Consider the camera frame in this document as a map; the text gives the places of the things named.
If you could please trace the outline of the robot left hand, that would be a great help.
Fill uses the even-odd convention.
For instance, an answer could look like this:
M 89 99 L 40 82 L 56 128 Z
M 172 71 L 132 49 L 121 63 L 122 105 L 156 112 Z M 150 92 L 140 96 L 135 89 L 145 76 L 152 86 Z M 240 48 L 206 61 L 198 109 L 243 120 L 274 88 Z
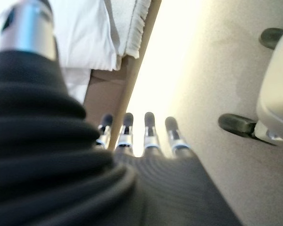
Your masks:
M 0 226 L 240 225 L 191 149 L 106 150 L 85 117 L 49 2 L 19 1 L 0 32 Z

